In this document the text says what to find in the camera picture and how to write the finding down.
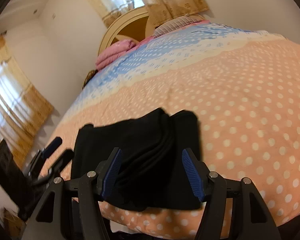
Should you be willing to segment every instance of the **white wall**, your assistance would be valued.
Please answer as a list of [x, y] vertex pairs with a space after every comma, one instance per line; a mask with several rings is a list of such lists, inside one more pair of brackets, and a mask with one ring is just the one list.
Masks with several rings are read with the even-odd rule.
[[71, 58], [84, 81], [95, 61], [106, 27], [87, 0], [49, 0], [39, 17], [47, 36]]
[[46, 145], [61, 117], [81, 92], [83, 80], [74, 71], [73, 60], [45, 35], [38, 19], [8, 30], [5, 39], [25, 75], [55, 107], [35, 138], [33, 155]]
[[300, 9], [293, 0], [206, 0], [206, 19], [246, 30], [279, 33], [300, 44]]

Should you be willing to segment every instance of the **pillow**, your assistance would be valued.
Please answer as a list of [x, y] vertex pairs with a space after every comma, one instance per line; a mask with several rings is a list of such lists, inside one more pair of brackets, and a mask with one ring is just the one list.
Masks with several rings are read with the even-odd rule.
[[158, 28], [156, 28], [156, 30], [154, 31], [153, 36], [155, 38], [158, 38], [164, 34], [167, 34], [169, 32], [172, 32], [174, 30], [180, 29], [184, 26], [187, 26], [191, 23], [198, 23], [201, 22], [201, 20], [197, 20], [194, 18], [191, 18], [189, 16], [181, 16], [177, 19], [168, 21], [164, 24], [162, 24], [161, 26], [159, 26]]

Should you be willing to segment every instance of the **black fabric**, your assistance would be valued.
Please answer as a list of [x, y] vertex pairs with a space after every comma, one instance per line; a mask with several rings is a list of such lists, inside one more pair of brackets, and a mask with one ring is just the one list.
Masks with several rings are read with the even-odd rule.
[[93, 171], [114, 147], [123, 152], [110, 204], [127, 210], [147, 207], [193, 210], [200, 207], [184, 171], [182, 150], [200, 159], [198, 120], [194, 113], [167, 115], [161, 108], [115, 124], [82, 127], [74, 146], [71, 178]]

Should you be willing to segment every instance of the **bedspread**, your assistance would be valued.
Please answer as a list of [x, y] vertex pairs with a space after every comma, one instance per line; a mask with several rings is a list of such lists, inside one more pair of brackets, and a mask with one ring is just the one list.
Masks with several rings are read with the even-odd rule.
[[[54, 131], [51, 139], [61, 136], [63, 144], [42, 173], [74, 147], [84, 124], [138, 118], [158, 107], [169, 114], [194, 111], [209, 169], [251, 178], [277, 225], [300, 213], [300, 45], [207, 22], [154, 39], [89, 82]], [[61, 175], [70, 178], [70, 165]], [[166, 239], [194, 238], [204, 210], [99, 205], [104, 217]], [[228, 201], [223, 236], [230, 217]]]

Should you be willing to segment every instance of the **pink blanket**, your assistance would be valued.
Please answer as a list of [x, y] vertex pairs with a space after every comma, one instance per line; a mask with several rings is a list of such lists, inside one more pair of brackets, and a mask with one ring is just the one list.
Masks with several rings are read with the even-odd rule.
[[133, 40], [122, 40], [106, 48], [97, 58], [96, 69], [101, 70], [116, 59], [124, 55], [128, 50], [136, 46]]

